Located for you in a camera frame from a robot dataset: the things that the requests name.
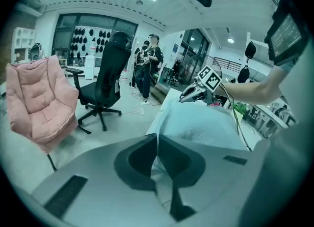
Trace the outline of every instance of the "screen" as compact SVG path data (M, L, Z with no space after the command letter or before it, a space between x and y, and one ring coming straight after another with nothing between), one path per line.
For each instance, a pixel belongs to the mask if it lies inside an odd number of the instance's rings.
M283 23L270 38L275 57L284 53L301 38L301 33L296 23L294 22L292 16L288 14Z

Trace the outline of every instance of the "pink armchair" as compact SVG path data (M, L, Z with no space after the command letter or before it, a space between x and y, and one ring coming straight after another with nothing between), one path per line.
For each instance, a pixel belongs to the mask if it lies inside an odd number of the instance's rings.
M6 67L6 98L11 130L36 143L49 156L78 121L79 91L72 87L52 56Z

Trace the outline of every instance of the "shelving unit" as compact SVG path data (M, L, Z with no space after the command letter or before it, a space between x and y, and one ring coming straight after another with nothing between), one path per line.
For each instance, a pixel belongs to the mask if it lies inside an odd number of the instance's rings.
M28 28L16 27L13 31L13 39L11 46L11 63L19 64L29 62L29 49L33 47L35 43L36 31ZM15 54L16 50L25 50L25 58L19 61L16 61Z

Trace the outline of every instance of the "quilted cushion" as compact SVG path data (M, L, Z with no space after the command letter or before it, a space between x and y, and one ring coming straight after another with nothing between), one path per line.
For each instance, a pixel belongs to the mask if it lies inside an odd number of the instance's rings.
M35 142L47 142L53 139L74 118L71 107L58 100L39 112L30 114L32 122L32 138Z
M17 67L24 102L29 114L41 111L54 99L47 74L48 59Z

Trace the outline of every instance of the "black office chair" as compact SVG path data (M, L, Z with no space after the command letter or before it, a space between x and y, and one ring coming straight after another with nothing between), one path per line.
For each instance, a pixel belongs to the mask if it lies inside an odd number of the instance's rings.
M106 131L107 127L102 112L118 113L121 116L121 111L109 108L120 99L119 78L131 56L131 51L127 49L129 42L130 38L122 31L117 31L111 36L104 48L102 63L96 82L80 87L78 74L82 74L84 71L74 68L66 69L66 71L72 73L74 76L75 87L79 90L78 98L80 103L85 105L86 108L93 109L78 119L79 125L82 125L84 119L99 114L103 131Z

